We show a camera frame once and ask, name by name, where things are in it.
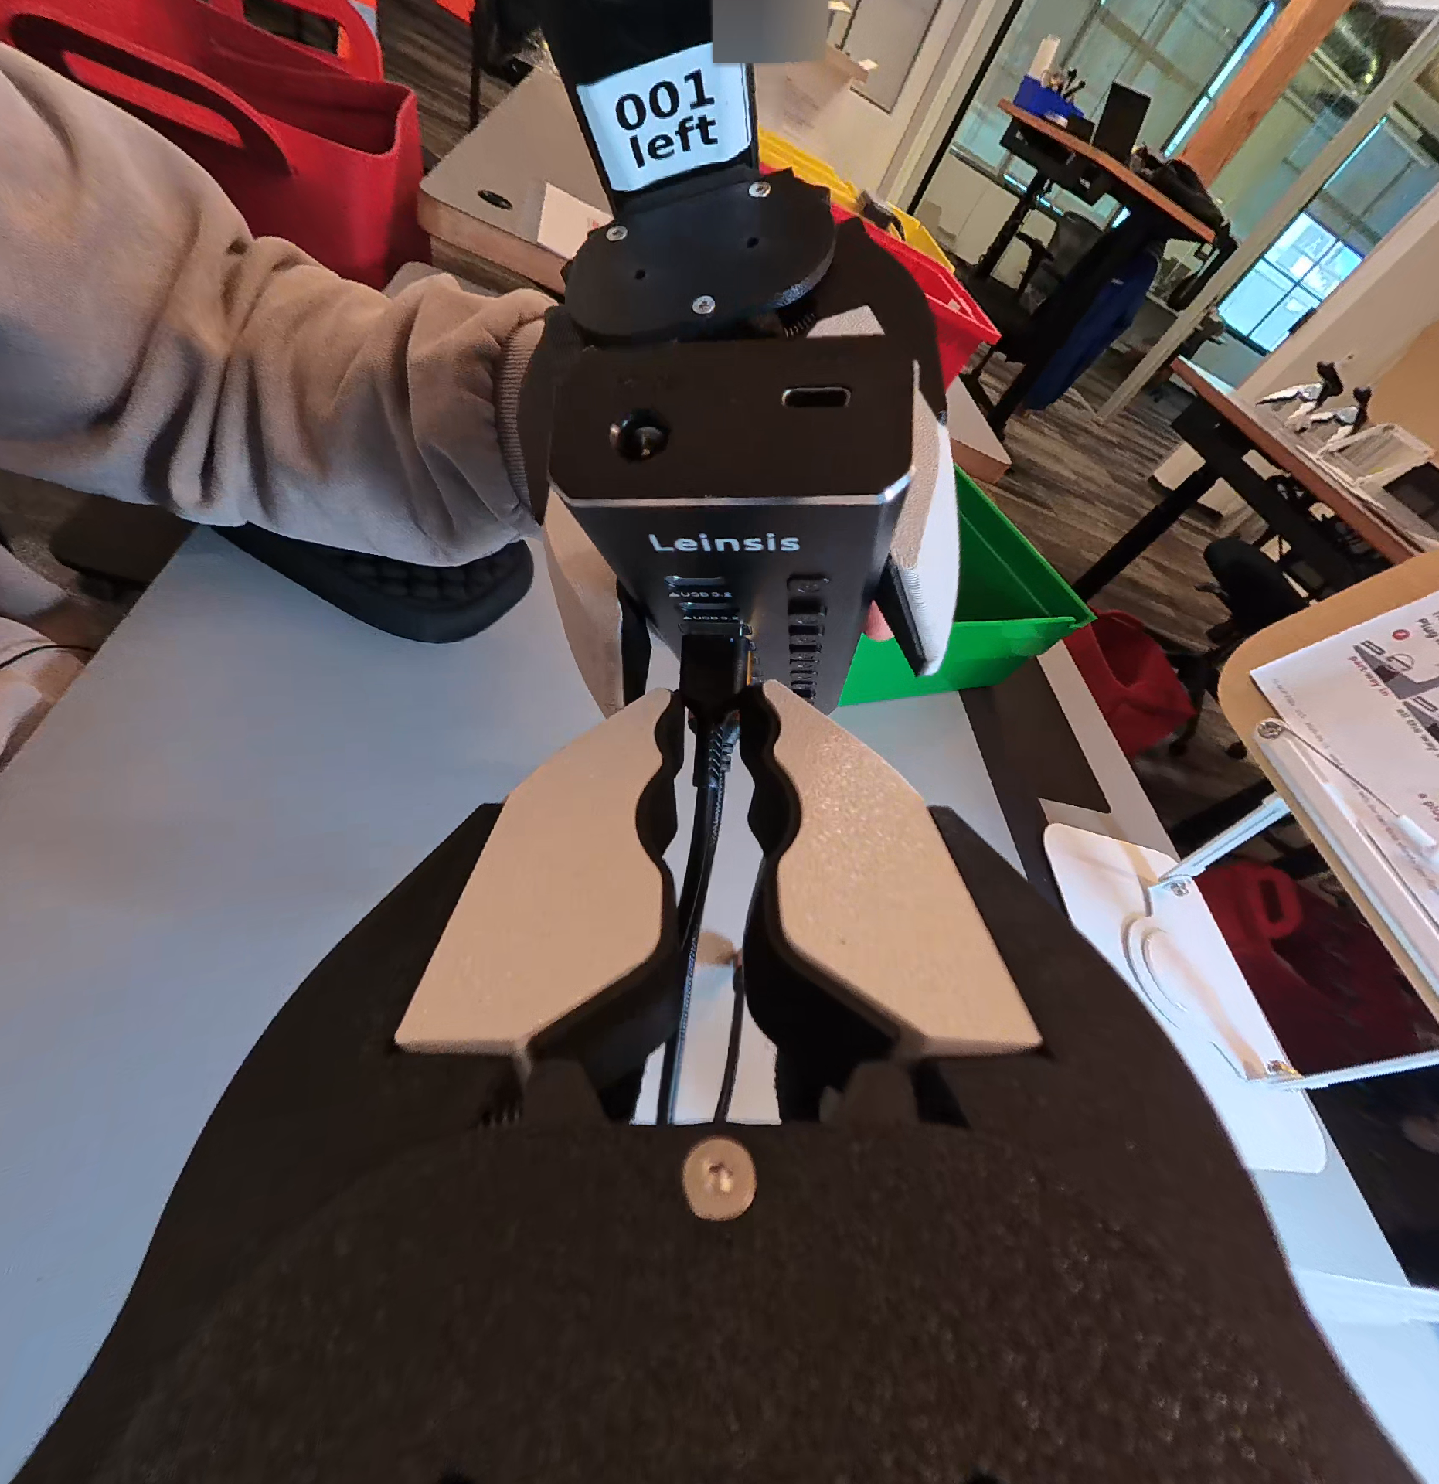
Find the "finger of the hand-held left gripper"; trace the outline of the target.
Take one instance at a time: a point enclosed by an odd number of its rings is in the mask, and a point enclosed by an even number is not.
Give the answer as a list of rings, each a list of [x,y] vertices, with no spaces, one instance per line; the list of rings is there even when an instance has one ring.
[[[911,482],[877,592],[877,638],[896,638],[915,675],[928,677],[950,648],[961,557],[950,430],[921,388],[911,432]]]
[[[604,717],[625,705],[619,580],[561,498],[544,517],[544,555],[569,652]]]

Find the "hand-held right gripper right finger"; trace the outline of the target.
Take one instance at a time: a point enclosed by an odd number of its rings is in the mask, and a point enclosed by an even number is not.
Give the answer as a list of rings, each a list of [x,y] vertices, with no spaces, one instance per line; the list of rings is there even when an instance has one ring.
[[[1011,1055],[1042,1034],[932,809],[779,680],[740,707],[761,850],[748,1007],[792,1061]]]

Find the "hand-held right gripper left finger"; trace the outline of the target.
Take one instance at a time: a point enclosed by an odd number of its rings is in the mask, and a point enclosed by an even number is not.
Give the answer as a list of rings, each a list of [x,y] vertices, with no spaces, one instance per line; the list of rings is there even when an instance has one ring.
[[[581,1057],[600,998],[675,946],[673,776],[684,707],[656,688],[504,801],[396,1028],[410,1053]]]

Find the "green plastic bin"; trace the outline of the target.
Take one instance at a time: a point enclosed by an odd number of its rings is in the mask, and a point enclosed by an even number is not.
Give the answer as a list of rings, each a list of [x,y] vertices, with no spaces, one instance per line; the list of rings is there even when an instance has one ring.
[[[955,498],[961,575],[940,669],[919,677],[898,640],[861,638],[844,707],[998,686],[1094,623],[1090,605],[961,469]]]

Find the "black multi-port usb hub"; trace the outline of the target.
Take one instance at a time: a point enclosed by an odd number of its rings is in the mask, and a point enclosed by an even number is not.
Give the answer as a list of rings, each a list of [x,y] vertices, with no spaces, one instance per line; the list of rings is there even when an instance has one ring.
[[[913,467],[915,361],[882,334],[585,348],[558,382],[550,500],[619,580],[642,642],[738,628],[754,682],[832,713]]]

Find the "person's left forearm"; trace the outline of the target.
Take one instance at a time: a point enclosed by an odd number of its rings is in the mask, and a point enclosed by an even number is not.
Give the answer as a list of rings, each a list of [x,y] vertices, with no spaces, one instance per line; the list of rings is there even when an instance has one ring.
[[[145,123],[0,44],[0,469],[414,565],[538,536],[552,300],[389,296],[252,236]]]

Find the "yellow plastic bin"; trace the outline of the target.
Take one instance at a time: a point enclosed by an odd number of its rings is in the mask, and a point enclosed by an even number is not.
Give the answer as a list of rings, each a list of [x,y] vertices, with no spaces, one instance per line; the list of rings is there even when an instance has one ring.
[[[821,157],[765,127],[759,131],[759,157],[767,173],[792,171],[805,182],[825,188],[830,196],[830,204],[838,211],[873,223],[882,232],[900,238],[913,250],[946,267],[950,273],[955,271],[950,254],[942,250],[932,232],[917,217],[903,211],[900,206],[894,206],[890,200],[854,184]]]

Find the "red plastic bin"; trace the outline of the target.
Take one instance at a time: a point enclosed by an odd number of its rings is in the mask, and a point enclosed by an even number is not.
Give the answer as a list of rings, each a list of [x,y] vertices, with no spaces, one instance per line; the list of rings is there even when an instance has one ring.
[[[946,250],[915,217],[903,215],[896,219],[896,225],[880,229],[867,217],[846,209],[840,202],[832,202],[830,209],[840,223],[852,219],[863,223],[871,240],[886,250],[923,292],[934,321],[946,386],[969,369],[973,357],[982,348],[994,348],[1000,342],[1001,332],[996,323],[953,273],[953,263]]]

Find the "white document stand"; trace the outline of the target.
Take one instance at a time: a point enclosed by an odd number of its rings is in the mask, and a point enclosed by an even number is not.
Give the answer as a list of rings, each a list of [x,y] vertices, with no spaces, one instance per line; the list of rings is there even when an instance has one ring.
[[[1324,1138],[1311,1099],[1318,1090],[1439,1067],[1439,1049],[1368,1049],[1357,1065],[1297,1071],[1199,890],[1199,876],[1265,828],[1299,825],[1439,1026],[1439,869],[1418,863],[1388,823],[1336,786],[1317,751],[1286,730],[1253,671],[1438,590],[1439,548],[1238,648],[1220,705],[1272,794],[1184,859],[1069,825],[1044,832],[1073,924],[1138,992],[1253,1171],[1322,1172]]]

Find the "blue jacket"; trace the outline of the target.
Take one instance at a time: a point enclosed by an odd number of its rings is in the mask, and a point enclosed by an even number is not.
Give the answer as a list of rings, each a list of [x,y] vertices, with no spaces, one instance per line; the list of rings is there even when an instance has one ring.
[[[1025,411],[1038,413],[1053,405],[1136,323],[1155,284],[1165,248],[1167,244],[1146,246],[1099,288],[1074,330],[1034,380],[1023,404]]]

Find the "wooden standing desk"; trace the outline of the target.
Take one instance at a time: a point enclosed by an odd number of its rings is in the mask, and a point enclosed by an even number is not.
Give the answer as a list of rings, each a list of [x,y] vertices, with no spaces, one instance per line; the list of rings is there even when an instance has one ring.
[[[975,265],[978,275],[988,277],[998,267],[1028,213],[1042,209],[1044,196],[1051,190],[1067,190],[1088,206],[1109,198],[1126,217],[1151,213],[1155,232],[1163,232],[1171,242],[1211,248],[1215,265],[1234,254],[1238,242],[1226,225],[1209,221],[1211,211],[1197,213],[1186,206],[1190,194],[1174,179],[1169,184],[1157,182],[1155,171],[1165,165],[1163,159],[1138,163],[1138,157],[1149,157],[1146,152],[1121,159],[1065,123],[1044,119],[1007,100],[1000,100],[998,108],[1007,117],[1003,150],[1026,163],[1032,175],[1019,204]]]
[[[1184,357],[1171,363],[1171,380],[1190,394],[1172,427],[1195,457],[1194,471],[1171,494],[1192,492],[1197,502],[1228,486],[1332,584],[1353,580],[1357,571],[1357,557],[1334,527],[1390,565],[1439,548],[1439,528],[1422,513],[1386,490],[1370,496],[1345,482]]]

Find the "red tote bag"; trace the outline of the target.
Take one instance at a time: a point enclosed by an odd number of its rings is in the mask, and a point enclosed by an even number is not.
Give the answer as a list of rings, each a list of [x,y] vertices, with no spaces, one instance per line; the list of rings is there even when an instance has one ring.
[[[335,52],[243,4],[0,4],[0,281],[158,277],[279,238],[344,279],[421,257],[419,115],[354,4],[296,4]]]

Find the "printed instruction sheet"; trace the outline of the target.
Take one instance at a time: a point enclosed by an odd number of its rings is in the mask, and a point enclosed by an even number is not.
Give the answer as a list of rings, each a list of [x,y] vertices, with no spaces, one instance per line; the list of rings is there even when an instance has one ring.
[[[1439,869],[1439,590],[1253,671],[1286,730]]]

